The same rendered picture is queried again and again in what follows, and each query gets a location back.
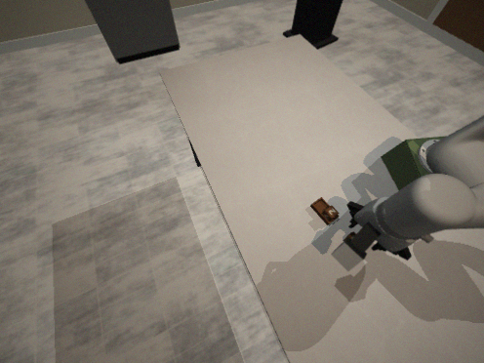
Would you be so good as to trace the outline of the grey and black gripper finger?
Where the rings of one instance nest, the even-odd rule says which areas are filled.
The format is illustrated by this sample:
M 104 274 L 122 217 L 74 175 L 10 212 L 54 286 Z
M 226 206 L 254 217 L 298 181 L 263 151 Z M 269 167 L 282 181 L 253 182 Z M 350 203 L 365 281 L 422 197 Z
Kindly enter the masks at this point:
M 372 247 L 372 250 L 373 251 L 376 251 L 376 250 L 383 250 L 384 252 L 386 252 L 387 250 L 381 245 L 379 244 L 378 242 Z M 399 257 L 405 259 L 405 260 L 408 260 L 410 257 L 412 257 L 410 251 L 409 251 L 409 248 L 406 247 L 400 251 L 397 251 L 397 252 L 391 252 L 393 255 L 398 255 Z
M 353 227 L 355 227 L 355 226 L 358 224 L 358 223 L 355 221 L 355 219 L 354 219 L 354 215 L 355 215 L 355 214 L 356 214 L 358 211 L 362 210 L 362 208 L 363 208 L 364 206 L 359 205 L 359 204 L 357 204 L 357 203 L 354 203 L 354 202 L 350 201 L 350 202 L 347 204 L 347 207 L 348 207 L 348 209 L 350 210 L 350 214 L 351 214 L 351 216 L 352 216 L 352 219 L 351 219 L 351 221 L 350 221 L 350 222 L 352 223 L 352 225 L 350 225 L 350 226 L 349 226 L 349 228 L 353 228 Z

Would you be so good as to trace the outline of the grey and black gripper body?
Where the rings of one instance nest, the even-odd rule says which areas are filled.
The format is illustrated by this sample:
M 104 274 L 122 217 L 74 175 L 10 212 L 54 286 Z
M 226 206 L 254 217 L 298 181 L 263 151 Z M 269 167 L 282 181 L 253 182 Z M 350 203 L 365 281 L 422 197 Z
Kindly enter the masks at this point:
M 362 210 L 358 211 L 355 214 L 354 219 L 361 227 L 369 222 L 378 232 L 381 233 L 376 241 L 381 244 L 386 250 L 390 252 L 397 252 L 414 244 L 416 241 L 419 240 L 419 238 L 417 240 L 401 240 L 394 238 L 383 231 L 377 221 L 377 209 L 380 206 L 380 203 L 382 203 L 387 198 L 388 197 L 381 197 L 366 204 Z

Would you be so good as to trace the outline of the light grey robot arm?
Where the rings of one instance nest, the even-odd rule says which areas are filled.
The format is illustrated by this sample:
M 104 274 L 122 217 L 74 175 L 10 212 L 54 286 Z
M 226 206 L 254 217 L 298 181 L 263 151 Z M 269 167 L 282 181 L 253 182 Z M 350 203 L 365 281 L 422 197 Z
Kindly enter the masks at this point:
M 418 156 L 429 174 L 380 204 L 377 221 L 383 231 L 397 239 L 429 243 L 434 232 L 484 228 L 484 115 L 442 140 L 424 142 Z M 380 235 L 367 222 L 332 256 L 350 271 Z

